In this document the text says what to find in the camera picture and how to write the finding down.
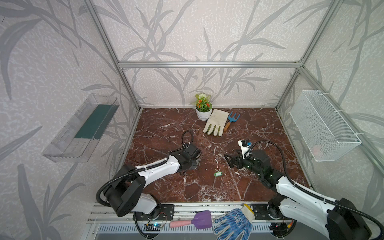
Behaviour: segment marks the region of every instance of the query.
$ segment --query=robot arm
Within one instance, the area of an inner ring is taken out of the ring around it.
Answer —
[[[260,142],[275,145],[269,141]],[[369,239],[371,231],[362,216],[353,211],[356,207],[350,201],[344,198],[338,201],[293,182],[285,174],[271,168],[269,157],[264,151],[252,151],[252,144],[248,140],[239,140],[238,144],[241,147],[241,150],[237,151],[238,156],[224,155],[224,157],[230,167],[236,165],[238,169],[243,167],[249,169],[259,176],[260,182],[265,187],[277,193],[277,196],[268,203],[271,217],[278,218],[278,215],[282,214],[287,218],[302,222],[331,240]],[[337,207],[331,204],[332,202],[346,207]]]
[[[183,144],[182,148],[170,151],[167,157],[150,164],[136,167],[125,164],[112,180],[99,189],[96,199],[100,204],[112,207],[118,217],[129,212],[142,212],[156,217],[161,212],[161,204],[153,196],[143,194],[143,189],[166,175],[184,173],[196,168],[200,154],[201,151],[197,147],[188,143]],[[100,198],[101,192],[107,202]]]

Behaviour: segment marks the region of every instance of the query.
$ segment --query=pink handle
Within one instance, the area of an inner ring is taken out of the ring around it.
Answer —
[[[173,227],[182,227],[182,226],[189,225],[189,224],[191,224],[191,220],[172,221],[172,222],[169,223],[169,227],[170,227],[170,228],[173,228]]]

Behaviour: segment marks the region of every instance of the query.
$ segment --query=wallpaper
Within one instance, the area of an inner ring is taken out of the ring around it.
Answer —
[[[289,114],[295,101],[303,90],[312,87],[306,79],[299,76],[279,109],[287,134],[293,140],[297,154],[300,155],[301,167],[305,169],[317,192],[326,196],[350,200],[357,209],[384,222],[384,179],[374,168],[371,161],[356,147],[336,161],[317,162],[307,147],[303,137]],[[379,229],[367,221],[377,236]]]
[[[119,61],[296,61],[330,0],[95,0]],[[288,69],[125,69],[142,106],[275,106]]]
[[[384,154],[384,4],[342,4],[306,67]]]
[[[79,239],[137,111],[81,1],[2,1],[0,15],[0,239]],[[90,93],[120,107],[89,161],[43,157]]]
[[[142,68],[124,73],[142,106],[192,106],[195,95],[204,92],[212,96],[214,107],[275,107],[293,71],[292,68]]]
[[[344,1],[305,67],[357,126],[384,153],[384,1]],[[384,222],[384,178],[360,147],[332,162],[316,162],[289,111],[298,95],[311,89],[299,77],[280,108],[287,131],[320,193],[351,200]],[[378,228],[369,222],[377,236]]]
[[[295,61],[330,0],[95,0],[120,61]]]

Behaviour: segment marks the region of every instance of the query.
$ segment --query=white flower pot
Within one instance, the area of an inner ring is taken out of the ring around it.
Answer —
[[[206,121],[209,119],[209,117],[211,116],[212,114],[212,109],[209,110],[209,112],[206,112],[206,113],[202,113],[202,112],[199,112],[195,106],[195,110],[196,110],[196,114],[197,114],[197,117],[202,120],[202,121]]]

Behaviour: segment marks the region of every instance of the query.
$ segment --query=purple trowel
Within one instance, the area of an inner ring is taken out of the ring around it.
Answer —
[[[169,227],[182,227],[185,225],[193,224],[197,229],[206,229],[212,227],[211,212],[205,210],[202,212],[196,213],[195,217],[192,220],[184,221],[172,221],[169,223]]]

